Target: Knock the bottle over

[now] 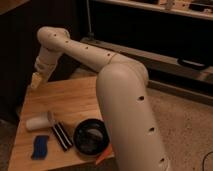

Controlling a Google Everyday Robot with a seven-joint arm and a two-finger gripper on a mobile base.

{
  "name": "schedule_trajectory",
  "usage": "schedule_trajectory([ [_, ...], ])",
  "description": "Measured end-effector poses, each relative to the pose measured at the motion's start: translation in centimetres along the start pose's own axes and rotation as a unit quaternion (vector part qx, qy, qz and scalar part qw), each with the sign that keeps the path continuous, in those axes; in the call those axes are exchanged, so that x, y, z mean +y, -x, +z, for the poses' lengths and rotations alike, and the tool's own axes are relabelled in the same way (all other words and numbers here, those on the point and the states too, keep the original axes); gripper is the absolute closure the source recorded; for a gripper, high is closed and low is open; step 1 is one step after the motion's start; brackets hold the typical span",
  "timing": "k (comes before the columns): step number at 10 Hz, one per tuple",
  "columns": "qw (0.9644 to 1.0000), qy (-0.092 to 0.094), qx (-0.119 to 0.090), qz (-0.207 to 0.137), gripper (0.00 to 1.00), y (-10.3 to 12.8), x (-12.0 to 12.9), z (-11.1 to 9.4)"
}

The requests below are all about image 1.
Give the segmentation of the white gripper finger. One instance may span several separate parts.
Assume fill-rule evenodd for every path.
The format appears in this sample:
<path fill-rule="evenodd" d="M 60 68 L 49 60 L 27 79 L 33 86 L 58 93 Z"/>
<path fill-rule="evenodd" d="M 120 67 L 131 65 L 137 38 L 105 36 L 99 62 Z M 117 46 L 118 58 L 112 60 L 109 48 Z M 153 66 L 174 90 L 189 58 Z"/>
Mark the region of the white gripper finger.
<path fill-rule="evenodd" d="M 32 74 L 31 88 L 37 89 L 42 82 L 42 76 L 38 72 Z"/>
<path fill-rule="evenodd" d="M 43 84 L 46 84 L 48 82 L 48 79 L 49 79 L 48 77 L 40 76 L 40 82 L 38 87 L 40 87 Z"/>

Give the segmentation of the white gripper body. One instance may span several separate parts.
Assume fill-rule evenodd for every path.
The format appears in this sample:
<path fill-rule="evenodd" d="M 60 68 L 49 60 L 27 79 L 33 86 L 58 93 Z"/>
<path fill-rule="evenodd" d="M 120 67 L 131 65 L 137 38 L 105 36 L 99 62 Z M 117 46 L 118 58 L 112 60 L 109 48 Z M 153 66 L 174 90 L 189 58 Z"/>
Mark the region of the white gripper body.
<path fill-rule="evenodd" d="M 53 71 L 56 69 L 57 60 L 54 58 L 37 58 L 35 62 L 35 69 L 44 77 L 50 78 Z"/>

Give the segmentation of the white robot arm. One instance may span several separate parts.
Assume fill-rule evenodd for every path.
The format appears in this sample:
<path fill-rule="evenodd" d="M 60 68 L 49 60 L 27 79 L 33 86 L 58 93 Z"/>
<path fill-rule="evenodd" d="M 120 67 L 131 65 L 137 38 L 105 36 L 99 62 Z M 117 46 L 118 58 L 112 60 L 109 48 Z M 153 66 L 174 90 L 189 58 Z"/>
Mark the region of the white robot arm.
<path fill-rule="evenodd" d="M 64 28 L 43 26 L 30 86 L 46 83 L 66 54 L 97 72 L 96 97 L 119 171 L 173 171 L 149 97 L 145 65 L 120 53 L 73 40 Z"/>

